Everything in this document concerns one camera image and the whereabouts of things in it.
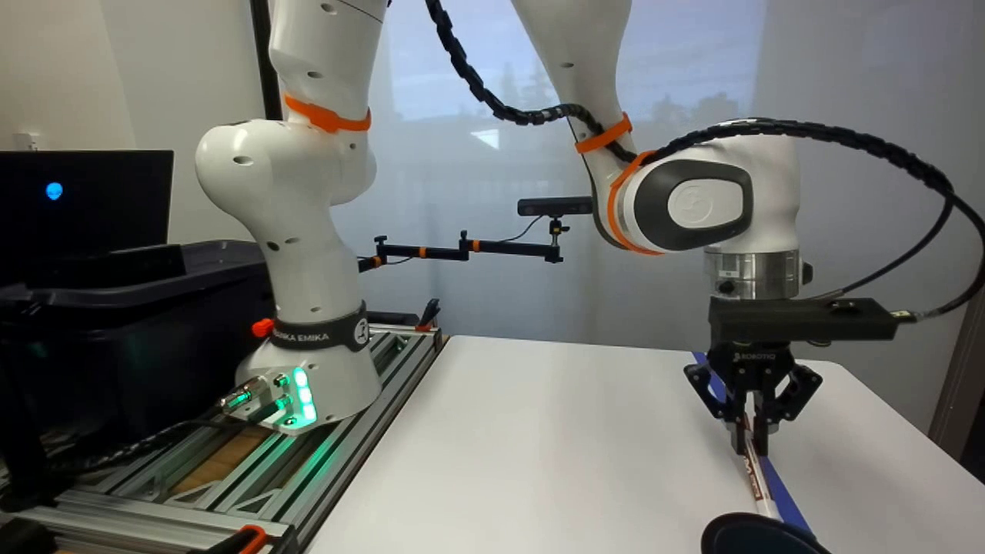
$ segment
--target black monitor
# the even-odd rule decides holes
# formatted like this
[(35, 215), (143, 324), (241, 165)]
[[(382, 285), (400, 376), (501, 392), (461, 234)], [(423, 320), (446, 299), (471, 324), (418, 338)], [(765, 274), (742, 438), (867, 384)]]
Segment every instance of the black monitor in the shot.
[(0, 150), (0, 285), (53, 257), (167, 243), (173, 150)]

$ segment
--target wall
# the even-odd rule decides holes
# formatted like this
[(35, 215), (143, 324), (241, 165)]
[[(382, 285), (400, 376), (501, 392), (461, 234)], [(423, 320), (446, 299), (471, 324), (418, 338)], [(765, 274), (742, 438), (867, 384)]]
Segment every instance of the wall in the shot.
[[(554, 100), (507, 0), (446, 0), (474, 66), (518, 105)], [(746, 113), (862, 125), (913, 145), (975, 192), (985, 160), (985, 17), (972, 0), (638, 0), (619, 87), (638, 145)], [(260, 113), (254, 38), (241, 0), (0, 0), (0, 145), (30, 122), (53, 149), (175, 149), (173, 241), (244, 237), (213, 208), (190, 150), (213, 122)], [(518, 198), (588, 193), (564, 125), (513, 129), (452, 78), (423, 4), (398, 0), (373, 82), (377, 184), (335, 208), (356, 253), (377, 234), (446, 243), (460, 231), (512, 237)], [(805, 149), (805, 245), (827, 291), (904, 250), (935, 214), (904, 177), (836, 149)], [(569, 218), (564, 264), (482, 257), (368, 274), (373, 308), (445, 303), (452, 332), (703, 349), (703, 257), (634, 260)], [(548, 241), (546, 222), (528, 241)], [(927, 308), (971, 279), (979, 257), (954, 226), (941, 245), (872, 293)], [(893, 345), (808, 350), (844, 359), (913, 423), (930, 423), (960, 314)]]

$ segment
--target white table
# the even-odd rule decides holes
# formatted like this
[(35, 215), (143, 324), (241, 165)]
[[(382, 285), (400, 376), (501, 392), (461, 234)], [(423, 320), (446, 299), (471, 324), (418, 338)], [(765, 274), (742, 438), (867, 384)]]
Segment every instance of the white table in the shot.
[[(311, 554), (688, 554), (753, 512), (684, 350), (452, 338)], [(774, 460), (836, 554), (985, 551), (985, 488), (836, 363)]]

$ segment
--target blue light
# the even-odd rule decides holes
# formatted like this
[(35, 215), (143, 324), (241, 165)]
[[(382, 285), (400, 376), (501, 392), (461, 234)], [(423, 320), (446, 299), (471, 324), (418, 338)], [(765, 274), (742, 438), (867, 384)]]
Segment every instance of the blue light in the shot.
[(47, 193), (53, 203), (60, 203), (60, 200), (64, 198), (64, 184), (62, 184), (62, 181), (51, 181), (51, 184), (44, 187), (44, 193)]

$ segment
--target table surface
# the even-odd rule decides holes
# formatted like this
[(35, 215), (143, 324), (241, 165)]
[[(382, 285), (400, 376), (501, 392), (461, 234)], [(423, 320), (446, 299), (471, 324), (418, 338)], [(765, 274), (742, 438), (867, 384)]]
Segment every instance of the table surface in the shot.
[[(311, 554), (688, 554), (753, 512), (690, 354), (460, 335), (382, 438)], [(985, 488), (844, 366), (774, 434), (836, 554), (985, 551)]]

